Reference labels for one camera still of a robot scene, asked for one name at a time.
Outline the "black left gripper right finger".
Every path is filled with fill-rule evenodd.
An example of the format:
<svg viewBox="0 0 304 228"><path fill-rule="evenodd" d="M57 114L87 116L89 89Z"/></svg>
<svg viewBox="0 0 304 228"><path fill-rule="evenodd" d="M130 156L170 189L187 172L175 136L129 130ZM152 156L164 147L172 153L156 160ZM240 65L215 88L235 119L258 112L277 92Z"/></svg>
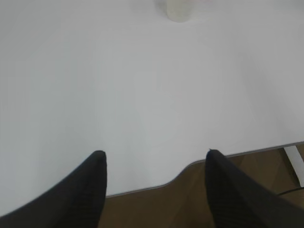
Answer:
<svg viewBox="0 0 304 228"><path fill-rule="evenodd" d="M304 210L239 170L220 151L205 160L208 205L218 228L302 228Z"/></svg>

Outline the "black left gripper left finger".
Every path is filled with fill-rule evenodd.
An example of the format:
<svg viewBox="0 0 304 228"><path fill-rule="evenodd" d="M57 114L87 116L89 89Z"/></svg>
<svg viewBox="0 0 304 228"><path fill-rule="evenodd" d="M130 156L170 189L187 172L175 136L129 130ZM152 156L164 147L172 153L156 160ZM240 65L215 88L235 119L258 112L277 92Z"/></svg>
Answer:
<svg viewBox="0 0 304 228"><path fill-rule="evenodd" d="M93 152L62 181L0 218L2 228L96 228L105 204L107 162Z"/></svg>

